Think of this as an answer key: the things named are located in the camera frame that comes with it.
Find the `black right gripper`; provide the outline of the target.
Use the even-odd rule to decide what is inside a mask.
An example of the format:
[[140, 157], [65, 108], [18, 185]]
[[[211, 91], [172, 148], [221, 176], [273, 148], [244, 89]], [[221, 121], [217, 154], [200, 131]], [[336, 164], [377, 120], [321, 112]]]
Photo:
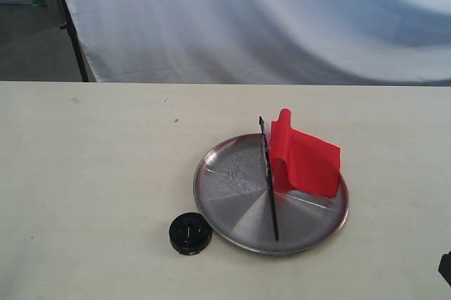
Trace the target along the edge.
[[446, 282], [451, 282], [451, 252], [443, 254], [439, 266], [438, 272]]

